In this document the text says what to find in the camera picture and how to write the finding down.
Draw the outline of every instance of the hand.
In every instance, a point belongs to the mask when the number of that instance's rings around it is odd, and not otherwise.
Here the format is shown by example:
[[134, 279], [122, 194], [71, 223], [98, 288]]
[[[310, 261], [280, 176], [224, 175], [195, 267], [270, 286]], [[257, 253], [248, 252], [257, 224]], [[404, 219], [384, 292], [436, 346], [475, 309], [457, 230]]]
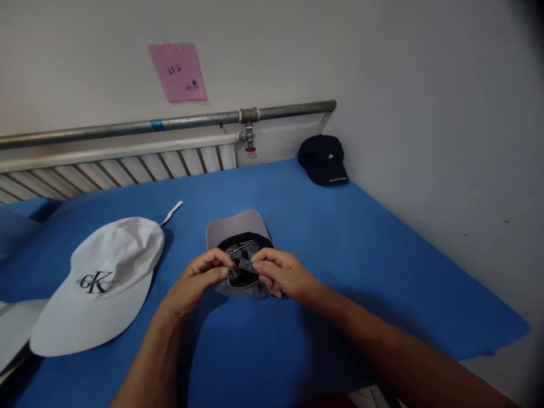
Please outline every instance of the hand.
[[219, 248], [210, 249], [193, 259], [172, 286], [161, 306], [175, 317], [192, 312], [208, 286], [226, 278], [234, 262]]
[[282, 292], [295, 301], [308, 306], [316, 294], [325, 288], [302, 263], [289, 252], [263, 248], [251, 258], [259, 280], [276, 298]]

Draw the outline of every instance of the finger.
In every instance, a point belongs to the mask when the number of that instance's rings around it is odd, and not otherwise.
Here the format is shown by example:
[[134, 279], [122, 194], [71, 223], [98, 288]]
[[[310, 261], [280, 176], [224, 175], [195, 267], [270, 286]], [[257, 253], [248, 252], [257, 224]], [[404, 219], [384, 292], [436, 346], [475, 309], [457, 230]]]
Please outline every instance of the finger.
[[263, 248], [251, 257], [251, 261], [255, 262], [267, 260], [280, 266], [288, 254], [289, 252], [280, 251], [274, 248]]
[[272, 285], [272, 290], [281, 292], [281, 288], [279, 287], [278, 282], [274, 281], [273, 283], [274, 284]]
[[281, 299], [283, 296], [283, 293], [280, 289], [271, 289], [269, 290], [270, 294], [274, 296], [275, 298]]
[[192, 279], [197, 280], [197, 282], [199, 282], [202, 285], [202, 289], [204, 290], [209, 285], [222, 281], [224, 278], [226, 278], [228, 276], [228, 272], [229, 272], [228, 270], [229, 268], [226, 266], [213, 268], [200, 275], [196, 275]]
[[253, 268], [257, 272], [268, 276], [269, 278], [272, 278], [272, 280], [274, 281], [279, 280], [279, 277], [282, 275], [282, 269], [278, 265], [270, 261], [253, 262]]
[[268, 290], [271, 290], [274, 288], [274, 281], [267, 276], [259, 275], [259, 281], [264, 283], [265, 286], [268, 288]]
[[212, 248], [192, 260], [190, 266], [193, 274], [202, 273], [206, 270], [206, 266], [213, 261], [219, 261], [221, 265], [234, 266], [234, 262], [226, 252], [219, 248]]

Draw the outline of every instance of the gray baseball cap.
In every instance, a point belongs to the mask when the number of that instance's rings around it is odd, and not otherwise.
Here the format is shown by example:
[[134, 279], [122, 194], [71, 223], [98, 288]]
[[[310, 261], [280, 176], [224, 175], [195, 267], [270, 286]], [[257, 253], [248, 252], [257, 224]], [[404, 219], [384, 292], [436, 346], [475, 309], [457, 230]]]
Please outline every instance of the gray baseball cap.
[[236, 264], [229, 276], [215, 285], [217, 292], [229, 298], [254, 300], [270, 296], [250, 262], [262, 248], [274, 247], [257, 211], [245, 210], [211, 221], [206, 228], [206, 246], [222, 249]]

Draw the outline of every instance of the blue cloth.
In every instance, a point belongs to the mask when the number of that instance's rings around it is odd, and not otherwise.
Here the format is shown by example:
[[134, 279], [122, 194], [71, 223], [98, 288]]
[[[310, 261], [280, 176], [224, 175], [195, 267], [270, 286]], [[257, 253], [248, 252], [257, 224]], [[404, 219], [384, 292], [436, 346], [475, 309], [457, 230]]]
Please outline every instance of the blue cloth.
[[0, 206], [0, 262], [19, 248], [41, 227], [40, 223], [10, 211], [7, 206]]
[[28, 217], [31, 220], [42, 223], [47, 220], [62, 205], [62, 201], [50, 198], [34, 198], [32, 200], [19, 201], [4, 207], [14, 213]]
[[[0, 269], [0, 299], [50, 297], [68, 275], [72, 252], [94, 230], [130, 216], [161, 222], [179, 200], [185, 203], [165, 226], [164, 252], [138, 317], [105, 345], [45, 359], [19, 406], [110, 403], [159, 303], [206, 250], [208, 222], [248, 208], [261, 214], [274, 245], [320, 280], [458, 360], [493, 354], [529, 330], [355, 184], [315, 185], [295, 160], [72, 198]], [[210, 291], [187, 323], [180, 393], [190, 407], [292, 406], [372, 380], [342, 334], [293, 300], [227, 299]]]

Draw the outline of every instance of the cap visor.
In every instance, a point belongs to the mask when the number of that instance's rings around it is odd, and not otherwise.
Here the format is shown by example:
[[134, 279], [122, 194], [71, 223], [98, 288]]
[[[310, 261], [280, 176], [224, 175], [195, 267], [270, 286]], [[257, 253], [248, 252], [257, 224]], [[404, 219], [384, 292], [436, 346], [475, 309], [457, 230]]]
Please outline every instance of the cap visor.
[[306, 165], [304, 169], [310, 180], [322, 186], [342, 185], [350, 181], [347, 177], [346, 169], [341, 162], [325, 166]]
[[9, 306], [0, 316], [0, 372], [30, 339], [32, 328], [48, 299], [21, 301]]
[[211, 221], [206, 227], [206, 246], [216, 248], [225, 239], [244, 232], [253, 232], [268, 237], [265, 223], [259, 213], [253, 209], [239, 214]]
[[121, 334], [146, 300], [153, 271], [119, 294], [100, 300], [79, 300], [74, 282], [65, 279], [36, 322], [30, 349], [43, 357], [72, 354], [100, 346]]

